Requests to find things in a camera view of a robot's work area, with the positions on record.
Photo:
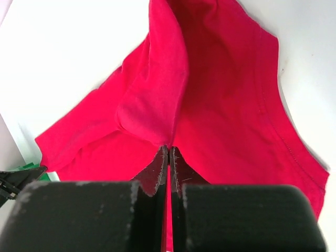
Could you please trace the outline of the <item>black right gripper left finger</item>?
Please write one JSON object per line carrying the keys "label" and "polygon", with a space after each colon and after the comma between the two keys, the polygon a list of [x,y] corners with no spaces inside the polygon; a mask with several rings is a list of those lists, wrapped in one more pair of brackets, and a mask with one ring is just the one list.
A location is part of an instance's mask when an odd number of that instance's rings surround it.
{"label": "black right gripper left finger", "polygon": [[33,182],[19,194],[1,251],[165,251],[168,150],[129,182]]}

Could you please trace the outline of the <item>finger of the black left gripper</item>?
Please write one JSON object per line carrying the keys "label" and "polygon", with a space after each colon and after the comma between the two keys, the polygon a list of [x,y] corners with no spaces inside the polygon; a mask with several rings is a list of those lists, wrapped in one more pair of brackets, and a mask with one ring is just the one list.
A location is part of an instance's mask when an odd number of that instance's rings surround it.
{"label": "finger of the black left gripper", "polygon": [[1,171],[1,207],[7,201],[15,200],[25,186],[39,180],[46,171],[46,166],[39,165],[22,166],[17,171]]}

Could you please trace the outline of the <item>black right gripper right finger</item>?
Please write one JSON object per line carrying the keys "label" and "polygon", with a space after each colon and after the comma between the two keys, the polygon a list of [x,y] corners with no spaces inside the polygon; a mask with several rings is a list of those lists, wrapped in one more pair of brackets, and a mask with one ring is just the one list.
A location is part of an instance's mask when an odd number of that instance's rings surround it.
{"label": "black right gripper right finger", "polygon": [[306,196],[291,185],[212,185],[170,150],[174,251],[326,251]]}

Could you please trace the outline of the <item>red t-shirt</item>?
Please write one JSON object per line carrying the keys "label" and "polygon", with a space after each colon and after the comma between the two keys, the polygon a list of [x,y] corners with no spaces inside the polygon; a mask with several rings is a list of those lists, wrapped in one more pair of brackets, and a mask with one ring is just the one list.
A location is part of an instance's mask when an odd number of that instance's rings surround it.
{"label": "red t-shirt", "polygon": [[298,188],[317,219],[329,174],[284,109],[278,55],[237,1],[150,1],[145,40],[37,137],[41,164],[62,181],[129,182],[165,146],[165,251],[174,147],[212,185]]}

